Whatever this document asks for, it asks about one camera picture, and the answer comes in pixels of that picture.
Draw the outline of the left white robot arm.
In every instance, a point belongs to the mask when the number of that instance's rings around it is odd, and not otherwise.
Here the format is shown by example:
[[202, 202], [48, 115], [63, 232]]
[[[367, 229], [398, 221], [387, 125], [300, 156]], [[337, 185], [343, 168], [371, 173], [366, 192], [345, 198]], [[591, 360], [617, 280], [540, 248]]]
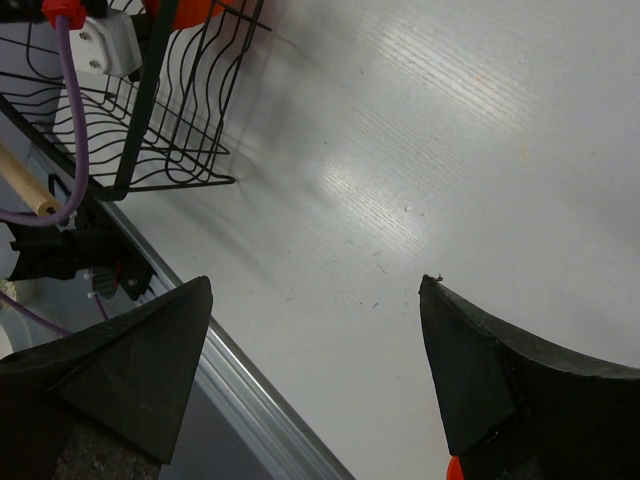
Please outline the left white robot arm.
[[135, 301], [147, 291], [154, 274], [129, 237], [102, 211], [79, 214], [70, 228], [1, 225], [12, 236], [9, 251], [18, 255], [7, 277], [12, 281], [71, 280], [84, 271], [102, 298], [122, 290]]

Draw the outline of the plain orange bowl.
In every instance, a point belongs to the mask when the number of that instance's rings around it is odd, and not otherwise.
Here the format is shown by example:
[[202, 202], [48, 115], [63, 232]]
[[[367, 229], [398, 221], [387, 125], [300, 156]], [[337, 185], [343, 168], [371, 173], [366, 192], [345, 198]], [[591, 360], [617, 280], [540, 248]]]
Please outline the plain orange bowl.
[[180, 0], [172, 24], [172, 29], [184, 30], [201, 25], [209, 17], [215, 17], [232, 5], [232, 1]]
[[446, 480], [464, 480], [464, 475], [458, 457], [452, 457], [448, 463]]

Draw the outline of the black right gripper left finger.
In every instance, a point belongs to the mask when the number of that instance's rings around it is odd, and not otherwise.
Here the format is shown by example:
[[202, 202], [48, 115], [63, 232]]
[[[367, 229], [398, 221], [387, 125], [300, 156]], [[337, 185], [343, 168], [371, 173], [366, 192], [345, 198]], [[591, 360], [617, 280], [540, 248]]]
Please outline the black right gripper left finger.
[[213, 304], [197, 277], [1, 361], [4, 479], [156, 479], [180, 433]]

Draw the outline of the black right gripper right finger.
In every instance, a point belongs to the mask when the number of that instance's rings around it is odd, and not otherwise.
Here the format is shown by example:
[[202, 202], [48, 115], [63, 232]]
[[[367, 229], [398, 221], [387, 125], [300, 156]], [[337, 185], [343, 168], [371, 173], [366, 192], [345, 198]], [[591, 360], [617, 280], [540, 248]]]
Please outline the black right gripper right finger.
[[426, 275], [420, 317], [465, 479], [636, 479], [639, 371], [554, 344]]

